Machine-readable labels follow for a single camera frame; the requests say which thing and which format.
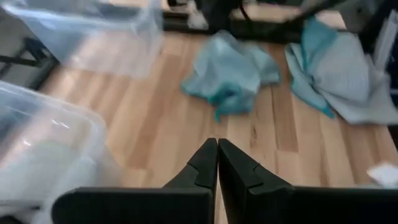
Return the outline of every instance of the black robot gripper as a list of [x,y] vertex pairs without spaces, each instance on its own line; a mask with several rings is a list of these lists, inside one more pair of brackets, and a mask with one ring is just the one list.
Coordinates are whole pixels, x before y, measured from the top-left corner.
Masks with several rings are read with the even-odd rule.
[[72,190],[55,201],[53,223],[214,223],[217,174],[230,224],[397,219],[398,190],[293,186],[227,139],[207,139],[162,188]]

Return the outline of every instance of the light blue cloth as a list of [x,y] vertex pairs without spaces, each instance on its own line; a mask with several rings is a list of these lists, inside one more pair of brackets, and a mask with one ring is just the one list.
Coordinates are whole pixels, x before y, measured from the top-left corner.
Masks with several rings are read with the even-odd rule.
[[306,104],[333,118],[326,99],[314,89],[317,65],[337,37],[337,31],[311,19],[302,34],[302,44],[289,44],[285,50],[287,65],[293,76],[292,92]]
[[355,35],[338,33],[312,19],[302,44],[289,44],[285,56],[292,91],[308,105],[331,118],[333,107],[350,124],[398,123],[388,76],[374,68]]
[[279,82],[279,68],[267,52],[221,31],[201,49],[181,88],[215,106],[219,121],[222,114],[251,111],[261,85]]

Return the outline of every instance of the teal cloth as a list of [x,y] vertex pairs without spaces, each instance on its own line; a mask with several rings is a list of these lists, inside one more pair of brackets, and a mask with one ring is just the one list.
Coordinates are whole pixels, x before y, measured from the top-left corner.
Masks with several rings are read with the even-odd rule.
[[314,74],[325,52],[337,38],[337,31],[316,19],[310,19],[302,34],[302,44],[289,44],[285,56],[293,77],[293,94],[333,118],[334,114],[326,99],[314,89]]
[[280,83],[272,57],[256,45],[243,45],[220,31],[200,50],[193,72],[182,82],[184,93],[204,98],[222,114],[250,112],[261,85]]

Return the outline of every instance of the plastic bin lid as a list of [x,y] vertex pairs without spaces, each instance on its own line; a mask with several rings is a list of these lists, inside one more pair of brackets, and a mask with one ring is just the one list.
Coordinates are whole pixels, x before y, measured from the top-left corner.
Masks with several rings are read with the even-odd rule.
[[61,147],[95,159],[104,137],[98,115],[0,81],[0,168],[38,147]]
[[145,77],[162,45],[161,0],[146,7],[5,0],[1,7],[21,18],[62,65],[97,74]]

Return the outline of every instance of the plastic storage container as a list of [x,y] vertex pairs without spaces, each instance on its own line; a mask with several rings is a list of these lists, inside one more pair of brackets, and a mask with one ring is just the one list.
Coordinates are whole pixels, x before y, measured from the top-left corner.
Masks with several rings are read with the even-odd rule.
[[105,147],[96,114],[0,82],[0,216],[51,223],[53,201],[77,187],[120,185],[119,167]]
[[100,0],[4,0],[66,66],[143,77],[162,43],[161,0],[144,8]]

